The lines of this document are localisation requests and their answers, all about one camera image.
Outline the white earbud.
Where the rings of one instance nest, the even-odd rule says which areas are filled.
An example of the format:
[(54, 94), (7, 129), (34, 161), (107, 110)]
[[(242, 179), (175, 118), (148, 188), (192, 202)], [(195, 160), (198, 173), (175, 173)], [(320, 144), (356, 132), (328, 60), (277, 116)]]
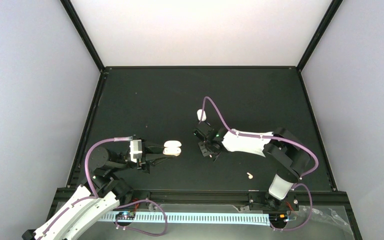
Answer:
[(246, 174), (250, 180), (253, 179), (254, 176), (251, 173), (247, 172)]

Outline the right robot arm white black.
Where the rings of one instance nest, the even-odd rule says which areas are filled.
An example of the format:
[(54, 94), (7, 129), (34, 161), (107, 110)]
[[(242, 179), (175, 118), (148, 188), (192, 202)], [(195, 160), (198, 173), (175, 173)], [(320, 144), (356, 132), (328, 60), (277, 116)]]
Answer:
[(236, 129), (213, 128), (200, 122), (193, 131), (199, 139), (199, 149), (204, 157), (216, 158), (222, 152), (242, 152), (258, 155), (278, 163), (265, 204), (273, 210), (279, 209), (285, 198), (304, 175), (311, 155), (294, 136), (284, 128), (255, 133)]

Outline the beige small earbuds case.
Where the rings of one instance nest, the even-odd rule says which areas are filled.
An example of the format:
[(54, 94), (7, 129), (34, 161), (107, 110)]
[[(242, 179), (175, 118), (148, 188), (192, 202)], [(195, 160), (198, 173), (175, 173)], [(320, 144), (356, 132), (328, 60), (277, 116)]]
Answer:
[(163, 154), (167, 156), (179, 156), (182, 152), (181, 142), (178, 140), (168, 140), (163, 145)]

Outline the white earbuds charging case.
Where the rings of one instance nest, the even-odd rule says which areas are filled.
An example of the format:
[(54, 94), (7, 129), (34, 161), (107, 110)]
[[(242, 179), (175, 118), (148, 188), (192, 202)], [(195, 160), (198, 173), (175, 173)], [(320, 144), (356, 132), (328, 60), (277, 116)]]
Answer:
[(205, 122), (207, 120), (207, 115), (206, 115), (205, 110), (198, 109), (196, 114), (197, 114), (197, 118), (198, 118), (199, 122)]

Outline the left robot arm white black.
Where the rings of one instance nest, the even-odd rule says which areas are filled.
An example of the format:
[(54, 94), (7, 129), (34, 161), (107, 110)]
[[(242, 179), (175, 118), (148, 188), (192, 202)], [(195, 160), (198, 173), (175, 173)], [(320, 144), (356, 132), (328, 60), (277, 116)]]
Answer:
[(181, 154), (182, 144), (169, 140), (153, 144), (144, 139), (114, 137), (100, 140), (84, 159), (85, 183), (80, 184), (55, 214), (37, 229), (22, 234), (24, 240), (77, 240), (86, 230), (113, 210), (135, 208), (150, 199), (134, 200), (133, 189), (116, 172), (150, 167)]

